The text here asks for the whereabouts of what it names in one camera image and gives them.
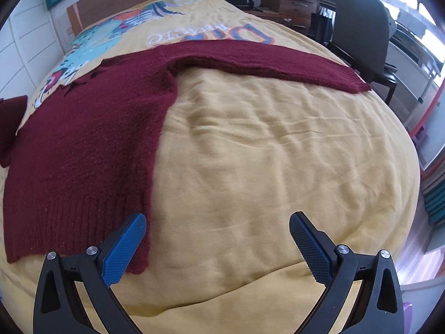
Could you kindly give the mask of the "maroon knit sweater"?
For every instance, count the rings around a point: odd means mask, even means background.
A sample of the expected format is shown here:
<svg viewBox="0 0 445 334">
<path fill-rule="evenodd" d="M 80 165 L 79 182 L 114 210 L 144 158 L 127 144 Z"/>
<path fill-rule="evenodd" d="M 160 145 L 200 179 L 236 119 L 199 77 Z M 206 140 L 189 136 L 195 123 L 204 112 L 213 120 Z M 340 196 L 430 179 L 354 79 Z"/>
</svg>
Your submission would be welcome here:
<svg viewBox="0 0 445 334">
<path fill-rule="evenodd" d="M 187 40 L 105 59 L 60 85 L 31 114 L 27 97 L 1 101 L 6 260 L 76 255 L 131 213 L 148 215 L 155 155 L 177 75 L 189 68 L 276 78 L 359 94 L 349 67 L 255 41 Z"/>
</svg>

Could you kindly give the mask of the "yellow cartoon bedspread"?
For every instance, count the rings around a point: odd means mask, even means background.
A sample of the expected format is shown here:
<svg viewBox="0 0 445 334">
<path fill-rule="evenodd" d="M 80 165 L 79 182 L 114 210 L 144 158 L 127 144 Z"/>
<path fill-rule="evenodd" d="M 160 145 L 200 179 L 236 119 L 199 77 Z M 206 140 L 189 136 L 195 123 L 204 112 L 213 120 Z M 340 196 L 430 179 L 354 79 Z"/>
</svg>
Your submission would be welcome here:
<svg viewBox="0 0 445 334">
<path fill-rule="evenodd" d="M 341 61 L 224 0 L 155 0 L 121 15 L 84 31 L 65 56 L 50 49 L 38 58 L 44 75 L 22 126 L 58 85 L 74 85 L 102 60 L 189 39 Z M 293 333 L 323 292 L 290 236 L 296 211 L 355 252 L 398 256 L 416 211 L 419 163 L 373 90 L 198 68 L 177 84 L 156 152 L 148 268 L 113 287 L 144 333 Z"/>
</svg>

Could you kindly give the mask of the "white wardrobe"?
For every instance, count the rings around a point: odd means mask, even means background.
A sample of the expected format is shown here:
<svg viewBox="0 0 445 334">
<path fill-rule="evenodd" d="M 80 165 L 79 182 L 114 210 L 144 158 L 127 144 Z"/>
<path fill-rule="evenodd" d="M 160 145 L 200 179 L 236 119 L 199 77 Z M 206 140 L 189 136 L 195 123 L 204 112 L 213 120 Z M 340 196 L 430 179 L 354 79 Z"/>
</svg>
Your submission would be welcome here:
<svg viewBox="0 0 445 334">
<path fill-rule="evenodd" d="M 1 96 L 33 95 L 63 57 L 45 5 L 17 6 L 1 33 Z"/>
</svg>

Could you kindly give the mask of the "grey office chair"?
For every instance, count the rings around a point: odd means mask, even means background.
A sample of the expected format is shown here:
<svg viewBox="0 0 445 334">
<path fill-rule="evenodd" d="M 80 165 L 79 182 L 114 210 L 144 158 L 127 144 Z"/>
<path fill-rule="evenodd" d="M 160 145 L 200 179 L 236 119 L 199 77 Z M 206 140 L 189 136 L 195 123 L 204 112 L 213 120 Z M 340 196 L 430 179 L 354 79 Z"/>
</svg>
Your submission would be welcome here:
<svg viewBox="0 0 445 334">
<path fill-rule="evenodd" d="M 389 104 L 397 87 L 397 68 L 386 64 L 390 40 L 389 14 L 379 0 L 336 0 L 333 35 L 328 49 L 358 71 L 367 83 L 389 89 Z"/>
</svg>

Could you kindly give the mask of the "wooden drawer cabinet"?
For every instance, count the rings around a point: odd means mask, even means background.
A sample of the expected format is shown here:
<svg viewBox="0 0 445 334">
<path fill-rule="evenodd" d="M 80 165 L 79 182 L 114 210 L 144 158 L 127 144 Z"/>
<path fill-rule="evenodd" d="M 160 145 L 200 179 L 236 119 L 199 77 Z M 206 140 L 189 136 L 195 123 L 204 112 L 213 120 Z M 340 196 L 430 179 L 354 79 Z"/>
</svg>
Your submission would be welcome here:
<svg viewBox="0 0 445 334">
<path fill-rule="evenodd" d="M 318 12 L 318 0 L 260 0 L 260 7 L 279 13 L 279 20 L 297 33 L 307 35 L 311 17 Z"/>
</svg>

